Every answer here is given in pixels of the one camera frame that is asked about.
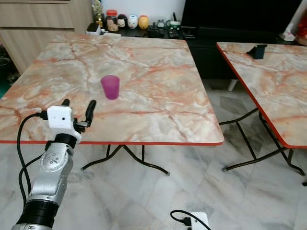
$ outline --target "glass jar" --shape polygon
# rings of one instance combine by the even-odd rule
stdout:
[[[111,32],[118,31],[117,23],[117,11],[107,10],[106,11],[106,29]]]

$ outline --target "purple cup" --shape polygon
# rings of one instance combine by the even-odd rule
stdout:
[[[108,99],[114,100],[119,94],[119,78],[115,75],[106,75],[101,79],[102,88]]]

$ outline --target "tiled floor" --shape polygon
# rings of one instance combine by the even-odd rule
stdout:
[[[240,85],[233,92],[222,81],[206,81],[205,86],[219,121],[255,107]],[[257,115],[242,126],[257,155],[275,150]],[[170,171],[169,177],[138,164],[123,150],[81,172],[83,165],[104,155],[106,146],[79,145],[54,230],[186,230],[170,218],[173,209],[206,212],[212,230],[307,230],[307,187],[301,185],[306,178],[280,154],[222,172],[227,165],[252,159],[237,127],[222,129],[225,143],[218,147],[146,147],[145,159]],[[140,146],[130,148],[140,155]],[[27,160],[42,151],[42,145],[23,145]],[[295,151],[293,163],[307,172],[307,151]],[[1,229],[11,229],[22,211],[19,168],[16,147],[1,144]],[[37,169],[37,164],[31,167],[32,178]]]

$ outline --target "marble-pattern table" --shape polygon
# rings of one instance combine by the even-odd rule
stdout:
[[[120,78],[105,97],[100,79]],[[224,137],[185,41],[59,35],[0,100],[0,142],[16,140],[26,116],[69,98],[84,119],[97,100],[84,144],[219,145]],[[50,139],[47,122],[29,120],[22,143]]]
[[[255,60],[255,45],[217,43],[282,145],[307,148],[307,47],[268,45]]]

